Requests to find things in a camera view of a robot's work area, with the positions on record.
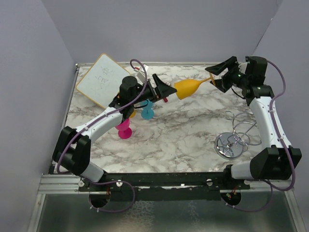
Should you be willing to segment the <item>orange wine glass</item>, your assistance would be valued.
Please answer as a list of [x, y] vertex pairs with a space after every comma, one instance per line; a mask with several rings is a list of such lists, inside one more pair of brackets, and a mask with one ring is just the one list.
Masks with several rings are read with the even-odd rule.
[[187, 97], [192, 96], [200, 87], [200, 85], [206, 81], [211, 81], [214, 83], [213, 75], [203, 80], [185, 79], [174, 83], [174, 88], [177, 90], [176, 95], [179, 100], [183, 100]]
[[[117, 99], [120, 99], [120, 92], [117, 93], [116, 97], [117, 97]], [[132, 117], [135, 116], [135, 114], [136, 114], [136, 111], [135, 111], [134, 108], [132, 108], [132, 111], [130, 112], [130, 114], [127, 114], [127, 116], [128, 116], [128, 118], [132, 118]]]

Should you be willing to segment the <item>blue wine glass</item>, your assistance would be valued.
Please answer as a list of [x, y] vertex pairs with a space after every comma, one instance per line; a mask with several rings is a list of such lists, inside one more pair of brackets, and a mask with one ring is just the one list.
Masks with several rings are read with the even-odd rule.
[[150, 120], [154, 117], [153, 103], [150, 100], [145, 100], [141, 103], [141, 117], [145, 120]]

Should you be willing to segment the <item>pink wine glass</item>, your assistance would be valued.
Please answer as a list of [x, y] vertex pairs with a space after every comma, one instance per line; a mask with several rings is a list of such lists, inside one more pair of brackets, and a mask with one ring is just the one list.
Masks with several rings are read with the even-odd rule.
[[130, 126], [130, 120], [127, 119], [123, 123], [115, 127], [118, 130], [118, 136], [121, 139], [128, 139], [131, 137], [132, 130], [129, 126]]

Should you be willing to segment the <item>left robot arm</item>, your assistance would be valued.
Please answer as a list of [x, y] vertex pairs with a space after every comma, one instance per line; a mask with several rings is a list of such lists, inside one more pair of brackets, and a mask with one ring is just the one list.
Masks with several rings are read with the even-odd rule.
[[103, 190], [107, 184], [107, 179], [103, 176], [105, 172], [90, 161], [93, 142], [129, 119], [133, 113], [134, 104], [145, 100], [157, 102], [177, 92], [175, 88], [160, 80], [156, 74], [152, 77], [155, 87], [152, 87], [149, 81], [141, 85], [136, 77], [124, 77], [118, 94], [100, 115], [77, 128], [64, 127], [52, 156], [58, 167], [64, 167], [76, 176], [87, 178], [95, 190]]

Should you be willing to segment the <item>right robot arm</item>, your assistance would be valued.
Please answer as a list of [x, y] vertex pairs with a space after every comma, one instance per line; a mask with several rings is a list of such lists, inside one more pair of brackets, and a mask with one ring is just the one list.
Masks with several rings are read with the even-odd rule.
[[283, 130], [275, 106], [279, 96], [274, 95], [271, 86], [264, 83], [270, 63], [266, 58], [249, 56], [244, 64], [240, 64], [232, 56], [205, 69], [216, 76], [225, 73], [214, 81], [221, 92], [227, 92], [232, 86], [242, 90], [261, 137], [262, 151], [248, 163], [231, 166], [230, 173], [222, 176], [222, 184], [227, 189], [237, 186], [240, 179], [295, 179], [295, 168], [302, 153], [292, 146]]

